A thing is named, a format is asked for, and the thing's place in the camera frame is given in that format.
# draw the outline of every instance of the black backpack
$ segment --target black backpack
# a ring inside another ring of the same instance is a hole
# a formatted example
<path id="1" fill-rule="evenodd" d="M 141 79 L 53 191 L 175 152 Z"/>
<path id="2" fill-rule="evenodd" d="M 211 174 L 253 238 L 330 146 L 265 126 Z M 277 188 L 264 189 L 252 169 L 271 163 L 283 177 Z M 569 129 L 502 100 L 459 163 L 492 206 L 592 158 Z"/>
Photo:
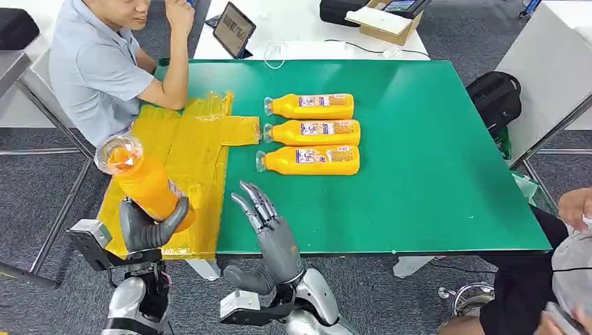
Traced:
<path id="1" fill-rule="evenodd" d="M 39 36 L 33 18 L 18 8 L 0 8 L 0 50 L 23 50 Z"/>
<path id="2" fill-rule="evenodd" d="M 346 20 L 348 11 L 356 11 L 364 7 L 370 0 L 320 0 L 319 16 L 322 21 L 342 26 L 359 27 L 360 25 Z"/>
<path id="3" fill-rule="evenodd" d="M 513 75 L 492 71 L 466 87 L 489 134 L 495 139 L 499 132 L 522 112 L 520 83 Z"/>

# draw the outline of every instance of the plastic bottle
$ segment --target plastic bottle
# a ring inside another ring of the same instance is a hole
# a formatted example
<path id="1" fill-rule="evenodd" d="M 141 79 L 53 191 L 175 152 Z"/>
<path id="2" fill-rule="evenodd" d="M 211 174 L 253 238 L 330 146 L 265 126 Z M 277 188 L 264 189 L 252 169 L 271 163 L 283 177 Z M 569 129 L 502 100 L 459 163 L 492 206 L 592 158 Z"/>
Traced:
<path id="1" fill-rule="evenodd" d="M 101 171 L 113 174 L 123 192 L 155 221 L 167 218 L 183 195 L 181 189 L 168 178 L 162 162 L 146 155 L 136 137 L 109 137 L 97 148 L 95 163 Z M 187 229 L 194 220 L 195 211 L 190 207 L 175 232 Z"/>
<path id="2" fill-rule="evenodd" d="M 360 123 L 355 120 L 297 121 L 290 120 L 278 126 L 266 124 L 263 138 L 286 145 L 327 145 L 360 143 Z"/>
<path id="3" fill-rule="evenodd" d="M 351 94 L 323 94 L 297 96 L 286 94 L 281 98 L 264 100 L 265 114 L 278 114 L 289 119 L 351 119 L 353 96 Z"/>
<path id="4" fill-rule="evenodd" d="M 259 151 L 256 167 L 281 174 L 352 175 L 360 169 L 360 152 L 353 145 L 283 147 L 267 154 Z"/>

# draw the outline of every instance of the orange liquid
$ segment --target orange liquid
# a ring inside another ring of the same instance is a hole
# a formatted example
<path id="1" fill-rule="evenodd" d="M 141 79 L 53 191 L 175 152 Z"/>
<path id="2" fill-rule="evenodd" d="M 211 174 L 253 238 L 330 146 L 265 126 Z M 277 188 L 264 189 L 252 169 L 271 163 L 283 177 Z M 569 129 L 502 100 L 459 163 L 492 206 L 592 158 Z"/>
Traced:
<path id="1" fill-rule="evenodd" d="M 296 147 L 326 144 L 358 145 L 360 143 L 360 123 L 355 120 L 290 120 L 271 127 L 266 137 Z"/>
<path id="2" fill-rule="evenodd" d="M 269 108 L 273 114 L 279 114 L 288 119 L 351 119 L 353 96 L 351 94 L 317 96 L 286 94 L 281 98 L 274 99 Z"/>
<path id="3" fill-rule="evenodd" d="M 360 152 L 353 145 L 283 147 L 265 154 L 261 164 L 281 174 L 352 175 L 360 169 Z"/>
<path id="4" fill-rule="evenodd" d="M 163 164 L 150 156 L 133 156 L 124 147 L 111 151 L 109 164 L 122 171 L 113 177 L 123 192 L 133 199 L 156 221 L 167 218 L 177 206 L 179 195 L 171 191 L 177 186 L 169 180 Z M 185 218 L 175 232 L 187 229 L 195 220 L 195 211 L 189 207 Z"/>

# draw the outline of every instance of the man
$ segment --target man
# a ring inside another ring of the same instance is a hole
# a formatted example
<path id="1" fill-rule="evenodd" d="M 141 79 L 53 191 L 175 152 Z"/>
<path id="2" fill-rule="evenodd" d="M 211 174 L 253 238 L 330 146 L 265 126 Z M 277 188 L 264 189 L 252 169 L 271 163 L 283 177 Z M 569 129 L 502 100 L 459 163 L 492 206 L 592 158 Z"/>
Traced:
<path id="1" fill-rule="evenodd" d="M 146 25 L 149 5 L 150 0 L 64 0 L 50 79 L 64 112 L 95 147 L 129 128 L 140 111 L 138 99 L 174 110 L 185 106 L 193 7 L 166 0 L 170 65 L 161 82 L 152 75 L 156 62 L 131 33 Z"/>
<path id="2" fill-rule="evenodd" d="M 592 267 L 592 229 L 586 223 L 592 218 L 592 188 L 561 196 L 563 222 L 535 207 L 533 213 L 553 252 L 483 257 L 498 267 L 495 300 L 470 298 L 478 304 L 468 304 L 464 316 L 449 321 L 439 335 L 562 335 L 542 313 L 547 302 L 559 303 L 592 334 L 592 318 L 585 317 L 592 315 L 592 269 L 586 269 Z"/>

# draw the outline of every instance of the green tabletop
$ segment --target green tabletop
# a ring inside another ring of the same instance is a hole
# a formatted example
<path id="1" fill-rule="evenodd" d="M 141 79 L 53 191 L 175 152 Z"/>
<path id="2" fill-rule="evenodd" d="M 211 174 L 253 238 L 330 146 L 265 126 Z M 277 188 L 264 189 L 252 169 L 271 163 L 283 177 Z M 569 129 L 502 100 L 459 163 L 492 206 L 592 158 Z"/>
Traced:
<path id="1" fill-rule="evenodd" d="M 257 172 L 257 150 L 231 147 L 218 253 L 257 253 L 230 199 L 239 180 L 255 183 L 290 223 L 303 253 L 444 253 L 544 250 L 549 243 L 447 61 L 262 61 L 190 63 L 189 96 L 235 93 L 234 115 L 266 117 L 263 98 L 351 93 L 360 121 L 355 176 Z M 157 70 L 162 77 L 165 68 Z"/>

